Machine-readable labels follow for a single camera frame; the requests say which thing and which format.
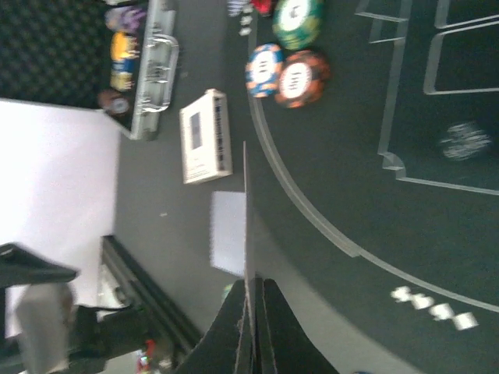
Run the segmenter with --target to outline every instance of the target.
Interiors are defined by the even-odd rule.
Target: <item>green poker chip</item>
[[[282,46],[295,51],[319,35],[324,0],[280,0],[274,17],[274,33]]]

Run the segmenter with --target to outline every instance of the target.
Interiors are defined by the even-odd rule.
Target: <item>poker chip case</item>
[[[123,7],[133,29],[108,27]],[[0,2],[0,98],[101,111],[130,139],[154,139],[179,56],[175,14],[172,0]]]

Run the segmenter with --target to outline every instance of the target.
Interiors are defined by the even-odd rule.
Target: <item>blue poker chip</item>
[[[246,64],[246,88],[253,97],[267,97],[278,88],[284,56],[276,44],[263,44]]]

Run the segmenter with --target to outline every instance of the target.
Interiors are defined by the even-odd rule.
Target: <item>red object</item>
[[[146,345],[147,345],[147,350],[146,350],[145,356],[147,357],[147,364],[142,365],[142,360],[139,358],[139,360],[137,362],[137,374],[141,374],[143,372],[150,371],[149,362],[150,362],[150,358],[152,357],[152,355],[154,353],[154,348],[156,347],[156,344],[154,343],[154,340],[147,340]]]
[[[276,0],[251,0],[259,14],[265,17],[272,16]]]

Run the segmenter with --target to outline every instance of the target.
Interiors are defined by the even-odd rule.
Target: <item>white wall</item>
[[[73,282],[79,303],[97,302],[118,145],[119,131],[103,114],[0,101],[0,243],[20,242],[81,269]],[[19,295],[12,290],[11,308]]]

